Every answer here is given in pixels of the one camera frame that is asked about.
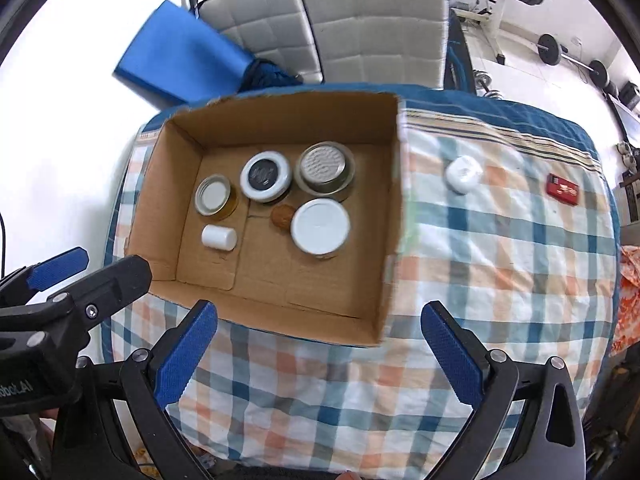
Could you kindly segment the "white cylinder container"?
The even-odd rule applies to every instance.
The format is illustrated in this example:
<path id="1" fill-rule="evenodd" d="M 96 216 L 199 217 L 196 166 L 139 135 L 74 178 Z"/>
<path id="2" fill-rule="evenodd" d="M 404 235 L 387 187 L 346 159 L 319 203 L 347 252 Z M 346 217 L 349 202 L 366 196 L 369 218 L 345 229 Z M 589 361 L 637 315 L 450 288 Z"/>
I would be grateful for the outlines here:
<path id="1" fill-rule="evenodd" d="M 209 224 L 202 229 L 201 243 L 207 248 L 232 252 L 238 244 L 238 234 L 235 229 Z"/>

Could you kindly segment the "brown walnut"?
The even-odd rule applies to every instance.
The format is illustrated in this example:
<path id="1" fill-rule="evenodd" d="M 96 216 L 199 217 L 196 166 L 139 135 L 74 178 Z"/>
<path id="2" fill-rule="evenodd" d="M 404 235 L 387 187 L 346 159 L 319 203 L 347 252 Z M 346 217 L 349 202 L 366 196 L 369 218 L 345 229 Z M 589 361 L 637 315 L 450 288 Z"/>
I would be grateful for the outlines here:
<path id="1" fill-rule="evenodd" d="M 295 207 L 288 204 L 280 204 L 271 209 L 270 221 L 276 228 L 288 232 L 291 229 L 295 213 Z"/>

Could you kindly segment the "red card box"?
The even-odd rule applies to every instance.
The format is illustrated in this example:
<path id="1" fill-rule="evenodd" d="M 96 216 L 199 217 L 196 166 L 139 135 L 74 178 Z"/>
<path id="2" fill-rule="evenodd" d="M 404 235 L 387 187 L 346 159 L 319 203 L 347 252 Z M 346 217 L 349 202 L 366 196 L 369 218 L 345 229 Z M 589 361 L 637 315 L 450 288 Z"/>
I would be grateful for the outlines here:
<path id="1" fill-rule="evenodd" d="M 556 174 L 548 174 L 546 193 L 565 205 L 577 206 L 579 203 L 579 186 Z"/>

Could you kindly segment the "orange patterned cloth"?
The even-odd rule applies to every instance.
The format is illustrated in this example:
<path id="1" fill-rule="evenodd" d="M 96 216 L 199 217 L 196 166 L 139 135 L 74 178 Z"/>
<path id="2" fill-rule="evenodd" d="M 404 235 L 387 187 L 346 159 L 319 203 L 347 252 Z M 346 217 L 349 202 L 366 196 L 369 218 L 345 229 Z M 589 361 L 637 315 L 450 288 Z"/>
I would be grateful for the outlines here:
<path id="1" fill-rule="evenodd" d="M 640 340 L 640 248 L 623 246 L 620 257 L 620 308 L 611 356 L 623 353 Z"/>

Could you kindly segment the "plaid checkered cloth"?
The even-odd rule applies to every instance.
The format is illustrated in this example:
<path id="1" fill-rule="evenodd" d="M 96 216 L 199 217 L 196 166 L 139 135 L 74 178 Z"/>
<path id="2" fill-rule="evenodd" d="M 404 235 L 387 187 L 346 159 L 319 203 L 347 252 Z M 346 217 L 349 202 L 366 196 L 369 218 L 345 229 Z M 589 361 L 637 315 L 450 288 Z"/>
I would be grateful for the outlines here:
<path id="1" fill-rule="evenodd" d="M 432 300 L 513 359 L 559 356 L 585 408 L 612 337 L 620 266 L 620 222 L 588 133 L 536 107 L 417 86 L 257 94 L 307 90 L 387 91 L 404 103 L 402 216 L 382 340 L 328 344 L 219 317 L 186 392 L 169 410 L 182 433 L 247 465 L 423 478 L 470 412 L 422 337 L 420 313 Z M 145 169 L 175 112 L 152 120 L 134 141 L 107 260 L 129 255 Z M 484 174 L 460 195 L 445 170 L 463 155 Z M 577 206 L 546 193 L 548 174 L 579 186 Z M 102 324 L 102 358 L 149 347 L 189 308 L 150 292 Z"/>

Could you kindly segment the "cardboard box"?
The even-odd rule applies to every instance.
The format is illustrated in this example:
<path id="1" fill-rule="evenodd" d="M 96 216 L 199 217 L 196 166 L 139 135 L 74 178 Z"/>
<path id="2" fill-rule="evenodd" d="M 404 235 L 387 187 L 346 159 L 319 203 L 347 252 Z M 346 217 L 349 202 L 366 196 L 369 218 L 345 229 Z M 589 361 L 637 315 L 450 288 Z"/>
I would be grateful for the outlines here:
<path id="1" fill-rule="evenodd" d="M 263 93 L 178 110 L 163 123 L 145 169 L 126 252 L 149 263 L 150 291 L 183 307 L 212 302 L 219 316 L 256 330 L 369 347 L 390 312 L 402 216 L 399 122 L 404 103 L 387 91 Z M 274 206 L 302 206 L 292 186 L 264 205 L 240 196 L 222 225 L 235 229 L 232 252 L 207 248 L 207 219 L 194 206 L 201 180 L 222 174 L 238 183 L 263 151 L 296 162 L 322 141 L 346 145 L 356 162 L 343 204 L 350 229 L 331 258 L 299 250 L 270 221 Z"/>

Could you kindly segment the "large white lid jar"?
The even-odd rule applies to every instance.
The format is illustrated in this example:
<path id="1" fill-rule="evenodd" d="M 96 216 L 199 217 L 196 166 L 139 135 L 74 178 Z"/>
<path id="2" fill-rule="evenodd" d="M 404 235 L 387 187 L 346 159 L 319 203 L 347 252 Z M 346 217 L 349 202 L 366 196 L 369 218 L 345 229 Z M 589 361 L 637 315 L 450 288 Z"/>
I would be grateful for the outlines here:
<path id="1" fill-rule="evenodd" d="M 295 211 L 290 232 L 295 246 L 305 254 L 331 258 L 348 240 L 349 214 L 336 200 L 316 198 Z"/>

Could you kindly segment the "white jar black label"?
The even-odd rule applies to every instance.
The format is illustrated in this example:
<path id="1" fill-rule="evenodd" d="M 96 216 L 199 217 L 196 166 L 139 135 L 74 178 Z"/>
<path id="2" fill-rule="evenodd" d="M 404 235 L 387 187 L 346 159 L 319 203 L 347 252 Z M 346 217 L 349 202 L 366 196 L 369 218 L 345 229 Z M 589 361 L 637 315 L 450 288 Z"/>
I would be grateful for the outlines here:
<path id="1" fill-rule="evenodd" d="M 293 173 L 288 160 L 276 151 L 263 151 L 249 159 L 240 173 L 244 196 L 256 203 L 272 204 L 288 194 Z"/>

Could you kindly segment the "dark blue knitted cloth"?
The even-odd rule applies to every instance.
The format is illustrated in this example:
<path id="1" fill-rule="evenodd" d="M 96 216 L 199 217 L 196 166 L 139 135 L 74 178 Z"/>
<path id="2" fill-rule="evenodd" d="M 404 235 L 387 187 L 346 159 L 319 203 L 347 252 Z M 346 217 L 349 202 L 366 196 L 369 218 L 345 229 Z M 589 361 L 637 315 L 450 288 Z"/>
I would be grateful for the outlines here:
<path id="1" fill-rule="evenodd" d="M 238 89 L 239 93 L 299 86 L 303 78 L 294 76 L 278 64 L 265 58 L 254 58 L 247 66 Z"/>

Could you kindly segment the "chrome dumbbell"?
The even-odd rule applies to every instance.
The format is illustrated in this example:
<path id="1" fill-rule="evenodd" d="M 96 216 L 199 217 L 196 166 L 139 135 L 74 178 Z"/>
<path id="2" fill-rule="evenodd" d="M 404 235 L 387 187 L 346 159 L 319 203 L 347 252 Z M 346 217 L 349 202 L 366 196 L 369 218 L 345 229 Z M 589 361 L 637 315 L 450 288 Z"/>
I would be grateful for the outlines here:
<path id="1" fill-rule="evenodd" d="M 484 70 L 476 70 L 474 73 L 474 84 L 476 93 L 487 99 L 501 100 L 502 95 L 499 90 L 491 88 L 491 76 Z"/>

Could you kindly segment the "blue weight bench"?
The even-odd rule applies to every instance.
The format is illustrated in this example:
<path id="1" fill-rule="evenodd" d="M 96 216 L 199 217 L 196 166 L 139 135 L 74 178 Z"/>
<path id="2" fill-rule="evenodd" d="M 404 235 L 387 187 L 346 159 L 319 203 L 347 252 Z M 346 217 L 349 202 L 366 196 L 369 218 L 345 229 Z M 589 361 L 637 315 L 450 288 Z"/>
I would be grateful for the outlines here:
<path id="1" fill-rule="evenodd" d="M 476 95 L 474 70 L 460 18 L 449 11 L 448 41 L 444 75 L 445 90 L 459 90 Z"/>

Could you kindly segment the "floor barbell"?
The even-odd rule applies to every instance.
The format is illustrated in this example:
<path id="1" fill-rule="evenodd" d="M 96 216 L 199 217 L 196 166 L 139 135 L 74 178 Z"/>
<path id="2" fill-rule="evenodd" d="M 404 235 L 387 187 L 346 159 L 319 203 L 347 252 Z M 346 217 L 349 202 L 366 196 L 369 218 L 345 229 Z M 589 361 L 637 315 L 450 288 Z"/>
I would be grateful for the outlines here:
<path id="1" fill-rule="evenodd" d="M 578 60 L 578 58 L 574 58 L 573 55 L 569 55 L 565 51 L 562 44 L 555 39 L 555 36 L 550 34 L 543 34 L 539 36 L 536 48 L 541 62 L 546 65 L 557 66 L 562 60 L 568 61 L 579 68 L 586 70 L 589 73 L 592 83 L 600 90 L 604 90 L 610 83 L 608 69 L 600 60 L 594 58 L 589 63 L 585 63 Z"/>

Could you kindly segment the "left grey padded chair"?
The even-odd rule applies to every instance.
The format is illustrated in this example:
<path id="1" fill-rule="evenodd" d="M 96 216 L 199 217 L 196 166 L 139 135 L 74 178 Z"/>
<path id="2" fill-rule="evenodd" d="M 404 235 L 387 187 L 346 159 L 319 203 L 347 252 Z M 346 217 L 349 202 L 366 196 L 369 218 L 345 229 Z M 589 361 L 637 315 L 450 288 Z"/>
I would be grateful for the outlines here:
<path id="1" fill-rule="evenodd" d="M 203 0 L 198 14 L 242 49 L 276 63 L 305 84 L 323 81 L 303 0 Z"/>

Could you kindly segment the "grey padded chair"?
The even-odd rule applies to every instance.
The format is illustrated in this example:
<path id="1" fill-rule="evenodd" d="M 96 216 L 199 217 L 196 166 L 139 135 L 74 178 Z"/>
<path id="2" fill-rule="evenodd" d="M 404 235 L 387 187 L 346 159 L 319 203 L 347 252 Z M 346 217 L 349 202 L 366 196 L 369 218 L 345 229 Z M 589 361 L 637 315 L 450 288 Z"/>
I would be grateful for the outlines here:
<path id="1" fill-rule="evenodd" d="M 323 80 L 444 86 L 449 0 L 303 0 Z"/>
<path id="2" fill-rule="evenodd" d="M 303 0 L 203 0 L 198 14 L 242 49 L 276 63 L 305 84 L 323 81 Z"/>

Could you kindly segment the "right grey padded chair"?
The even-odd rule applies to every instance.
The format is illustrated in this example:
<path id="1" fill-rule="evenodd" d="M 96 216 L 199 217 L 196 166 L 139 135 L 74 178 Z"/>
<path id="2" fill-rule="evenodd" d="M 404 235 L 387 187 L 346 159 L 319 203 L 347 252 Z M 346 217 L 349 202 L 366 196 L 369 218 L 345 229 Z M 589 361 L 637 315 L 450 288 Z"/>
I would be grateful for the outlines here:
<path id="1" fill-rule="evenodd" d="M 323 80 L 444 86 L 449 0 L 303 0 Z"/>

